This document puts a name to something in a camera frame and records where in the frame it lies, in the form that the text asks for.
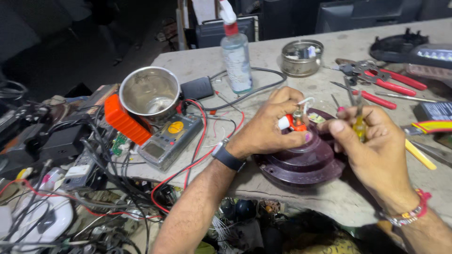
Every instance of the plastic spray bottle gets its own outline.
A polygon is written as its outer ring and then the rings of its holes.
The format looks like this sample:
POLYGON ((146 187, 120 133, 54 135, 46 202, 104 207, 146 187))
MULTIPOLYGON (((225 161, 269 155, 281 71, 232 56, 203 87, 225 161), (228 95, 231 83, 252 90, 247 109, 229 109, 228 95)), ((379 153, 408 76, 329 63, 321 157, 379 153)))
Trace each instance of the plastic spray bottle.
POLYGON ((221 39, 226 70, 231 81, 230 86, 236 94, 244 94, 253 88, 251 78, 248 38, 239 33, 237 16, 227 0, 221 0, 221 18, 224 21, 226 37, 221 39))

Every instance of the red pliers handle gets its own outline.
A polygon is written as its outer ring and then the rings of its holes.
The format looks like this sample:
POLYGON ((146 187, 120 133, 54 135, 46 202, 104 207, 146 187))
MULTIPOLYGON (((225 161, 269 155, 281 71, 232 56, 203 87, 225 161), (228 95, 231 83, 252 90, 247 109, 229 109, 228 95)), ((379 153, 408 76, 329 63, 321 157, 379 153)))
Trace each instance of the red pliers handle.
MULTIPOLYGON (((358 91, 354 90, 353 91, 353 95, 358 95, 358 91)), ((380 97, 377 97, 375 95, 372 95, 372 94, 370 94, 370 93, 368 93, 366 91, 361 91, 361 95, 362 95, 362 97, 364 99, 366 99, 368 101, 371 101, 371 102, 373 102, 375 104, 378 104, 380 106, 383 106, 385 108, 389 108, 389 109, 396 109, 397 108, 397 104, 389 102, 387 100, 384 100, 384 99, 382 99, 380 97)))
MULTIPOLYGON (((369 76, 373 76, 373 74, 370 73, 369 71, 365 71, 365 73, 367 75, 369 75, 369 76)), ((394 91, 394 92, 399 93, 399 94, 405 94, 405 95, 408 95, 408 96, 415 96, 416 95, 416 92, 411 90, 411 89, 408 89, 408 88, 405 88, 403 86, 399 86, 399 85, 393 84, 391 82, 384 82, 381 79, 377 79, 375 84, 378 85, 378 86, 381 86, 382 88, 386 88, 388 90, 394 91)))
POLYGON ((396 72, 388 71, 388 70, 385 70, 385 69, 380 69, 380 71, 389 73, 389 74, 391 75, 391 78, 392 78, 393 80, 402 82, 402 83, 404 83, 404 84, 406 84, 406 85, 409 85, 409 86, 411 86, 411 87, 416 88, 417 90, 424 91, 424 90, 427 89, 427 86, 426 86, 426 85, 422 84, 421 82, 419 82, 419 81, 417 81, 417 80, 414 80, 414 79, 412 79, 412 78, 409 78, 409 77, 407 77, 407 76, 403 76, 402 74, 398 74, 398 73, 396 73, 396 72))

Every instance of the pink nail polish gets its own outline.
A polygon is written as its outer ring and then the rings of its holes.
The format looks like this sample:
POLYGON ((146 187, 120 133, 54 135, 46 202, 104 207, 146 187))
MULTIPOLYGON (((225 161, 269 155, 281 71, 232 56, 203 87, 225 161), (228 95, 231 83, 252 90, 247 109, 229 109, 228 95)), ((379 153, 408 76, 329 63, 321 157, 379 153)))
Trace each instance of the pink nail polish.
POLYGON ((309 142, 311 139, 312 139, 312 134, 310 132, 306 133, 306 135, 305 135, 306 143, 309 142))

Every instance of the screwdriver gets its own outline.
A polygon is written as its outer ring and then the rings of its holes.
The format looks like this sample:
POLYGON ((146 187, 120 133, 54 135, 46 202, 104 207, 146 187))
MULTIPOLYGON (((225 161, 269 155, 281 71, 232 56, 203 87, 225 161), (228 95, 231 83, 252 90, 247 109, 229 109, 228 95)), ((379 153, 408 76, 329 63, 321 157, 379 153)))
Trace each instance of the screwdriver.
POLYGON ((333 97, 333 101, 336 103, 336 106, 338 106, 338 112, 341 112, 341 111, 345 110, 344 107, 339 106, 339 103, 338 103, 338 101, 336 100, 336 98, 334 97, 333 94, 331 94, 331 97, 333 97))
POLYGON ((366 125, 364 123, 363 118, 363 96, 361 94, 361 91, 358 91, 358 98, 356 99, 356 123, 353 125, 353 130, 356 132, 356 134, 359 137, 359 141, 365 142, 366 141, 366 125))

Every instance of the gray table surface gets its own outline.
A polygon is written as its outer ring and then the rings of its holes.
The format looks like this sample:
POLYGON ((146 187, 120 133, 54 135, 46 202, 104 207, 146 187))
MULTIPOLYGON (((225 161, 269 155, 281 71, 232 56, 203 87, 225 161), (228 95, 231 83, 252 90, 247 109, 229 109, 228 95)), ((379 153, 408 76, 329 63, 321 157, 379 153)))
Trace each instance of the gray table surface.
MULTIPOLYGON (((316 99, 314 108, 323 110, 335 115, 336 106, 330 94, 334 94, 340 105, 348 106, 349 100, 344 89, 330 83, 337 81, 343 83, 343 74, 332 70, 335 66, 336 58, 346 58, 352 60, 372 59, 368 54, 368 49, 375 40, 375 36, 384 38, 391 35, 405 32, 405 28, 410 27, 413 31, 421 30, 423 35, 429 35, 431 43, 450 43, 452 41, 452 19, 440 19, 410 24, 400 24, 383 26, 376 28, 365 28, 335 33, 314 34, 297 38, 284 38, 278 40, 252 42, 250 43, 251 66, 263 67, 272 70, 280 70, 281 49, 295 39, 314 39, 323 43, 325 52, 323 55, 323 67, 312 76, 306 78, 288 78, 281 86, 290 86, 302 91, 306 97, 312 96, 316 99)), ((191 81, 203 76, 214 75, 224 70, 222 52, 220 47, 211 47, 189 51, 170 52, 159 55, 153 66, 161 66, 172 71, 179 79, 180 83, 191 81)), ((390 66, 393 70, 403 68, 400 65, 390 66)), ((254 87, 261 87, 280 79, 279 76, 261 71, 253 72, 254 87)), ((435 80, 419 79, 429 86, 428 90, 418 91, 420 97, 432 99, 451 98, 451 89, 443 83, 435 80)), ((221 83, 213 83, 215 90, 219 90, 226 97, 233 100, 237 95, 232 93, 228 78, 223 77, 221 83)), ((376 85, 363 87, 367 92, 386 91, 376 85)), ((247 123, 264 103, 273 89, 257 93, 238 103, 238 106, 245 113, 244 124, 247 123)), ((392 119, 399 125, 407 125, 416 122, 412 112, 412 107, 417 103, 408 100, 394 99, 386 97, 388 101, 397 104, 397 110, 385 109, 392 119)), ((205 107, 215 107, 223 105, 225 102, 218 97, 202 100, 205 107)), ((195 108, 189 108, 189 112, 197 112, 195 108)), ((241 114, 231 107, 219 110, 217 115, 227 113, 225 116, 240 122, 241 114)), ((208 130, 203 146, 211 146, 218 143, 225 133, 230 133, 233 126, 230 122, 217 121, 215 124, 216 136, 213 131, 213 120, 208 120, 208 130)), ((199 134, 185 149, 182 155, 171 165, 166 172, 160 172, 151 168, 147 164, 130 165, 128 177, 136 177, 152 181, 162 181, 190 163, 193 151, 197 144, 199 134)), ((434 142, 430 136, 416 136, 409 138, 424 144, 434 146, 443 150, 448 148, 434 142)), ((199 156, 207 153, 211 147, 203 147, 199 156)), ((133 162, 143 161, 139 155, 133 155, 133 162)), ((195 166, 192 170, 190 181, 199 174, 209 163, 211 157, 195 166)), ((410 153, 407 152, 407 163, 410 179, 417 188, 422 188, 432 194, 429 204, 436 212, 449 224, 452 224, 452 169, 433 160, 438 166, 437 170, 428 170, 410 153)), ((170 184, 182 187, 185 174, 174 178, 170 184)), ((366 194, 353 174, 345 172, 341 179, 335 180, 319 188, 308 190, 294 190, 275 186, 267 180, 260 172, 254 162, 250 161, 235 177, 229 188, 228 196, 242 198, 262 198, 289 203, 291 206, 310 208, 322 212, 341 224, 347 226, 362 226, 375 223, 376 210, 375 203, 366 194)))

